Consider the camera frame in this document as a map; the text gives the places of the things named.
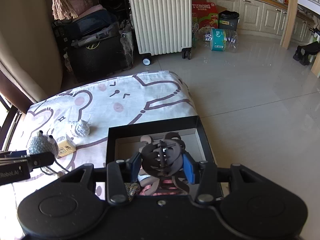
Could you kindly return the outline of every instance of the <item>window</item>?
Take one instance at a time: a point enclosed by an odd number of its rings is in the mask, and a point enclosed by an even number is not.
[[[0,151],[7,150],[19,117],[18,109],[0,93]]]

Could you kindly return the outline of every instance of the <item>white bedsheet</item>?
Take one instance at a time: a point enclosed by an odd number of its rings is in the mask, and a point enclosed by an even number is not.
[[[196,115],[187,86],[173,72],[159,71],[111,78],[55,95],[30,107],[24,121],[20,148],[26,149],[36,131],[58,138],[67,132],[67,121],[89,120],[90,134],[73,138],[77,150],[58,162],[71,170],[84,163],[105,166],[108,128],[139,122]],[[31,179],[0,187],[0,239],[22,237],[16,208],[27,195],[55,180],[40,169]],[[97,183],[96,194],[104,199],[104,183]]]

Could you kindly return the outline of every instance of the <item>tassel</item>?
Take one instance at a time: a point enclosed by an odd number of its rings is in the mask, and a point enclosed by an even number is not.
[[[52,0],[52,15],[55,20],[77,18],[78,15],[69,0]]]

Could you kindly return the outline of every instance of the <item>qr code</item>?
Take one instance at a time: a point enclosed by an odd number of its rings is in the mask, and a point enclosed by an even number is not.
[[[59,148],[59,154],[66,153],[66,151],[63,148]]]

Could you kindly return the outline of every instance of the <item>tile floor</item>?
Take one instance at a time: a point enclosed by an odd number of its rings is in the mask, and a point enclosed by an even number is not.
[[[171,70],[189,86],[220,167],[241,163],[299,195],[309,209],[302,237],[320,235],[320,79],[279,40],[241,35],[237,53],[199,44],[192,60],[155,56],[117,75]]]

